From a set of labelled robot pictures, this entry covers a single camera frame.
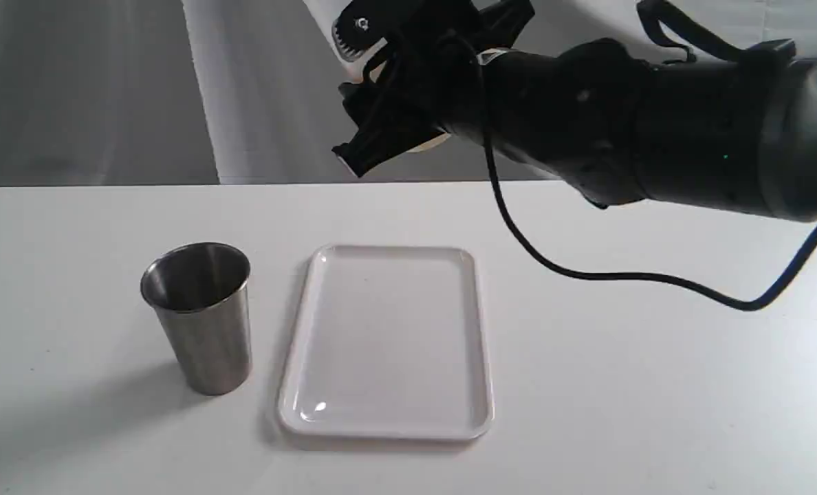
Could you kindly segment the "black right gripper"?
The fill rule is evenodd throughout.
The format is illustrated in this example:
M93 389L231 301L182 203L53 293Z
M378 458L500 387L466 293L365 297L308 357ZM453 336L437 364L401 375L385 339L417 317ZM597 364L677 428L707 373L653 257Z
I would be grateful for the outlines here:
M358 63L358 82L340 85L356 132L332 151L352 175L443 137L437 110L459 60L512 47L534 18L529 1L351 1L334 19L340 60Z

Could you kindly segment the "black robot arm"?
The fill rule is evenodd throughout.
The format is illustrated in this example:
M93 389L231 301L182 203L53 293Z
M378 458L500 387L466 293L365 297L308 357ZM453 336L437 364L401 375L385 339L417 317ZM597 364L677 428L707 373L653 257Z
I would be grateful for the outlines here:
M667 1L640 1L664 62L614 38L515 50L529 1L349 1L329 37L361 82L336 152L355 175L444 133L553 173L597 207L635 201L817 220L817 56L792 38L736 47Z

